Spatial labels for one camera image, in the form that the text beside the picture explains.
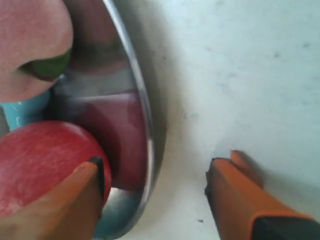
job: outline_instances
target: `white surface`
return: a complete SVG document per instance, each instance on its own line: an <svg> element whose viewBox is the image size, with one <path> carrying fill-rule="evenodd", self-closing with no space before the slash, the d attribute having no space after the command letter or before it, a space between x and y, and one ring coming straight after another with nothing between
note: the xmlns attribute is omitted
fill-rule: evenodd
<svg viewBox="0 0 320 240"><path fill-rule="evenodd" d="M320 220L319 1L116 1L168 120L156 189L123 239L218 240L205 172L231 149L258 162L276 197Z"/></svg>

